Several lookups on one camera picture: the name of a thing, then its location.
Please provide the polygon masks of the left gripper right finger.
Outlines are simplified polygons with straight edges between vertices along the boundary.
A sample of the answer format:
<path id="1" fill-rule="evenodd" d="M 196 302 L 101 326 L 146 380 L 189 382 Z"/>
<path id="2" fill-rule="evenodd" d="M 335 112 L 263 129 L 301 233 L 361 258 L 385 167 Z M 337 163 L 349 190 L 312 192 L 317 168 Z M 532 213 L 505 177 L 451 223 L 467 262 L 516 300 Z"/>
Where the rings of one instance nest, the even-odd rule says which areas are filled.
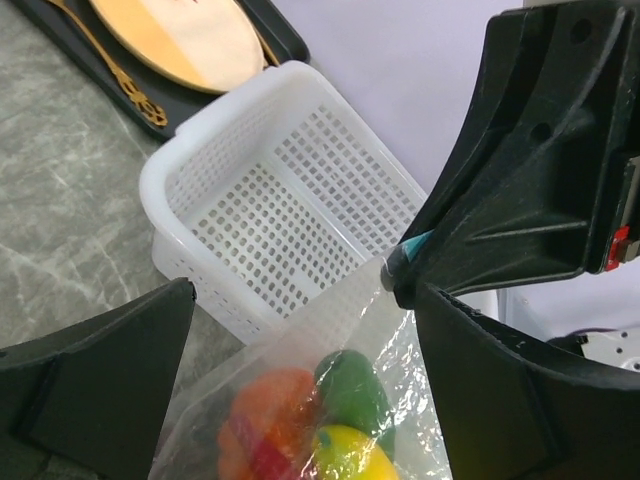
<path id="1" fill-rule="evenodd" d="M 425 286 L 414 309 L 455 479 L 636 479 L 639 376 Z"/>

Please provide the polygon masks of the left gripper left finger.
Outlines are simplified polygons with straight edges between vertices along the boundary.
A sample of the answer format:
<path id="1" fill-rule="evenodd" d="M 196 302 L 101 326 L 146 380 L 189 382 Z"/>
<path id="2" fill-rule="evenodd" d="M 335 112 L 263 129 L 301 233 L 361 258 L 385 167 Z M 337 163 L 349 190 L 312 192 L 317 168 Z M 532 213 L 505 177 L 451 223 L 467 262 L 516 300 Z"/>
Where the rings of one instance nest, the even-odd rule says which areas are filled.
<path id="1" fill-rule="evenodd" d="M 107 479 L 146 478 L 194 307 L 178 278 L 2 349 L 2 478 L 34 478 L 53 455 Z"/>

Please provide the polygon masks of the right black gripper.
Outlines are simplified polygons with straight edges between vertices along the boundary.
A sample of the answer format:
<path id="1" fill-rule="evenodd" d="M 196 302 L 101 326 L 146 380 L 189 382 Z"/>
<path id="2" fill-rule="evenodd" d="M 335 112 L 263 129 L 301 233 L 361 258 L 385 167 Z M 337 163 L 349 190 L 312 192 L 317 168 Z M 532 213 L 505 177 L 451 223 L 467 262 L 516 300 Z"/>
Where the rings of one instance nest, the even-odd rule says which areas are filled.
<path id="1" fill-rule="evenodd" d="M 599 274 L 619 265 L 639 156 L 639 5 L 572 1 L 507 10 L 486 27 L 451 154 L 389 277 L 410 309 L 452 295 Z"/>

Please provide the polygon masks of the clear zip top bag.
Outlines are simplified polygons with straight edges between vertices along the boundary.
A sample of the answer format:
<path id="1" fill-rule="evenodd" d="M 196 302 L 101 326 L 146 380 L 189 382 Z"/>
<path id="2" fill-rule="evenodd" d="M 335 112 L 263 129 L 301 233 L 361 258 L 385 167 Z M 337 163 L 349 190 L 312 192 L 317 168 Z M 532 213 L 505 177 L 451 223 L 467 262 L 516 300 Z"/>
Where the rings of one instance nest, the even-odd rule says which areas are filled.
<path id="1" fill-rule="evenodd" d="M 154 479 L 447 479 L 412 312 L 392 289 L 424 236 L 359 267 L 190 391 Z"/>

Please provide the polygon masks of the green chili pepper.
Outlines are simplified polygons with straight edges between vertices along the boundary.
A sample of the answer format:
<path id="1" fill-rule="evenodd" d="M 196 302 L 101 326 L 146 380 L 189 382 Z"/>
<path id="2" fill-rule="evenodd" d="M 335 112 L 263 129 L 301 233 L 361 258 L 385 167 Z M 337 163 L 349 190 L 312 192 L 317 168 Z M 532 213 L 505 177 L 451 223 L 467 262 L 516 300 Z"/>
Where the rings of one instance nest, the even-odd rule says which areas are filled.
<path id="1" fill-rule="evenodd" d="M 394 409 L 369 359 L 352 349 L 334 351 L 316 366 L 314 379 L 327 421 L 363 432 L 394 460 Z"/>

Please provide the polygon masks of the banana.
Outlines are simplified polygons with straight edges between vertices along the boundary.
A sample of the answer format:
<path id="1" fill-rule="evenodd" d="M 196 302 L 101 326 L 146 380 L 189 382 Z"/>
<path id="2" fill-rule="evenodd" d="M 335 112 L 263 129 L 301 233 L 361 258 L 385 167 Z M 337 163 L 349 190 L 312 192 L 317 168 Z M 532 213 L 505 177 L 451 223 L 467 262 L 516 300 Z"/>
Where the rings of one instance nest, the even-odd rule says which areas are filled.
<path id="1" fill-rule="evenodd" d="M 376 441 L 352 427 L 320 427 L 313 436 L 311 451 L 317 479 L 400 478 L 393 462 Z"/>

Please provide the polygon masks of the orange tangerine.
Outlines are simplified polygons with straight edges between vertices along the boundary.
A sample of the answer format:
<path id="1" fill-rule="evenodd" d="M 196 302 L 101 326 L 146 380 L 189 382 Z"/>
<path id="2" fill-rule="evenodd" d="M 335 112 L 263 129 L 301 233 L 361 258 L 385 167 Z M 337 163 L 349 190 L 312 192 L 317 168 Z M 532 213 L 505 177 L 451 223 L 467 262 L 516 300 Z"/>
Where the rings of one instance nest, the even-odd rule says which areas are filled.
<path id="1" fill-rule="evenodd" d="M 299 479 L 310 479 L 311 439 L 320 413 L 310 371 L 277 368 L 258 376 L 238 391 L 218 433 L 218 477 L 258 479 L 249 465 L 247 448 L 264 438 L 293 463 Z"/>

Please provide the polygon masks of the red chili pepper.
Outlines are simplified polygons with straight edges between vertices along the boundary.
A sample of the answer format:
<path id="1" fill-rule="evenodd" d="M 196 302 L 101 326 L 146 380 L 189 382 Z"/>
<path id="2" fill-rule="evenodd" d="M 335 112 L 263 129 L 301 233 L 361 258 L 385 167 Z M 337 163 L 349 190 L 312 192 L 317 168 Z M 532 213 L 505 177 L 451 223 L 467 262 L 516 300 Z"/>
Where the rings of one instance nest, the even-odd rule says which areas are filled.
<path id="1" fill-rule="evenodd" d="M 259 439 L 248 448 L 249 465 L 258 479 L 294 480 L 300 478 L 300 472 L 267 439 Z"/>

